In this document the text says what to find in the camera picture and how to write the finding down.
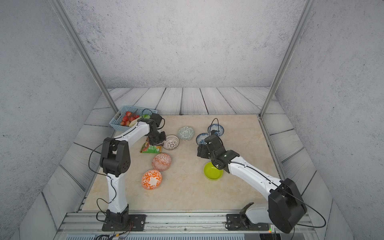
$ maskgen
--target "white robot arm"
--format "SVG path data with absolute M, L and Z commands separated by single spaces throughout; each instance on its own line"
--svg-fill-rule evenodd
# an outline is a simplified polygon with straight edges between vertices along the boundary
M 133 228 L 143 228 L 145 215 L 128 215 L 129 205 L 125 197 L 125 174 L 131 164 L 129 146 L 141 137 L 148 136 L 151 145 L 158 145 L 166 139 L 165 132 L 159 132 L 162 117 L 152 113 L 150 119 L 140 119 L 133 126 L 115 138 L 106 138 L 100 156 L 100 167 L 108 181 L 109 205 L 103 231 L 121 231 L 135 220 Z
M 267 205 L 249 203 L 240 212 L 242 225 L 249 229 L 257 223 L 272 223 L 284 233 L 289 233 L 307 212 L 296 184 L 272 177 L 249 164 L 232 150 L 226 150 L 215 130 L 200 144 L 197 156 L 210 159 L 218 169 L 238 176 L 258 190 L 267 200 Z

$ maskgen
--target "ceramic bowl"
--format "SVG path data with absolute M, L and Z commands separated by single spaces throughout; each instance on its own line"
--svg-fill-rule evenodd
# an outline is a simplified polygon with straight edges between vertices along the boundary
M 179 129 L 177 135 L 181 140 L 191 140 L 195 135 L 195 131 L 193 130 L 193 128 L 185 126 Z
M 149 170 L 141 178 L 141 186 L 147 190 L 157 188 L 162 180 L 161 173 L 157 170 Z
M 221 135 L 224 134 L 224 128 L 221 125 L 218 124 L 212 124 L 211 126 L 208 127 L 208 133 L 210 133 L 212 130 L 217 130 L 215 133 L 216 136 L 220 137 Z
M 165 171 L 170 167 L 172 160 L 166 153 L 156 155 L 152 160 L 152 167 L 157 171 Z
M 209 179 L 209 180 L 217 180 L 221 178 L 223 175 L 223 170 L 217 169 L 212 162 L 208 162 L 204 166 L 204 175 Z
M 208 137 L 208 133 L 201 133 L 197 136 L 196 138 L 196 143 L 197 145 L 200 145 L 200 144 L 206 144 L 204 139 Z
M 173 150 L 173 149 L 177 148 L 179 143 L 180 143 L 180 140 L 178 137 L 176 137 L 175 135 L 169 135 L 169 136 L 167 136 L 166 140 L 164 141 L 163 147 L 166 150 Z

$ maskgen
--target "green snack bag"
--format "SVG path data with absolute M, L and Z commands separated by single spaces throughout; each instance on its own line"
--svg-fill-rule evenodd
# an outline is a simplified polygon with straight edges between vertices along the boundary
M 152 146 L 149 144 L 149 138 L 145 141 L 141 147 L 140 153 L 161 153 L 161 146 Z

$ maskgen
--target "orange patterned bowl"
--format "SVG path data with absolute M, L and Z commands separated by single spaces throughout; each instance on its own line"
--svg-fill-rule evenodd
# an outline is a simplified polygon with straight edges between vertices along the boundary
M 162 180 L 161 173 L 157 170 L 149 170 L 141 178 L 141 186 L 147 190 L 157 188 Z
M 152 167 L 157 171 L 165 171 L 169 168 L 172 160 L 170 156 L 166 153 L 160 153 L 156 155 L 152 160 Z

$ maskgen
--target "concrete wall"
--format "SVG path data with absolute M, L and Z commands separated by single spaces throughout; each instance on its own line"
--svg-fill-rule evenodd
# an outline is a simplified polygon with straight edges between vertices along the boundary
M 62 0 L 107 87 L 270 86 L 305 0 Z
M 384 1 L 318 1 L 277 91 L 357 239 L 384 235 Z
M 8 239 L 101 92 L 47 0 L 1 1 L 0 32 L 0 239 Z

